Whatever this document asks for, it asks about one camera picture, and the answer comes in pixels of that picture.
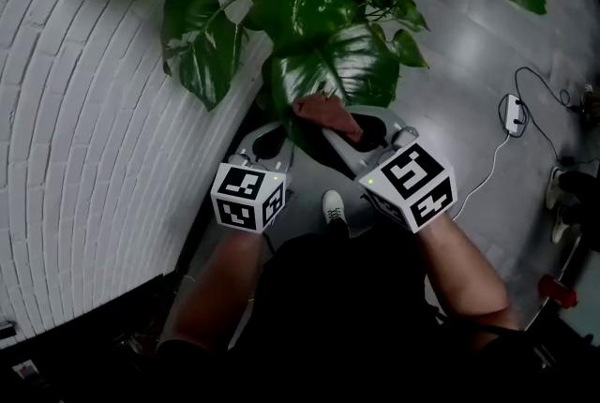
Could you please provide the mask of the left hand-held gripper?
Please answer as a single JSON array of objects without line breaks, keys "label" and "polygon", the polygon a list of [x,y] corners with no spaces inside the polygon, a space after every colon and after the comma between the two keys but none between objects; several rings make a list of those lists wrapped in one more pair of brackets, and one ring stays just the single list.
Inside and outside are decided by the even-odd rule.
[{"label": "left hand-held gripper", "polygon": [[262,233],[288,202],[293,143],[272,122],[247,134],[229,160],[219,165],[210,190],[217,223]]}]

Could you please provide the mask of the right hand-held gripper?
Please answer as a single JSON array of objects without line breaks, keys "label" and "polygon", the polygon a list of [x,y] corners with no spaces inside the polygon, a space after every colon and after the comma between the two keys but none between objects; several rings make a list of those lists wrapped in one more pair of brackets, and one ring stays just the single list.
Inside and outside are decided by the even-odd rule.
[{"label": "right hand-held gripper", "polygon": [[456,203],[454,169],[431,142],[387,108],[348,112],[363,130],[358,145],[332,129],[322,135],[340,160],[333,168],[356,179],[376,210],[417,233]]}]

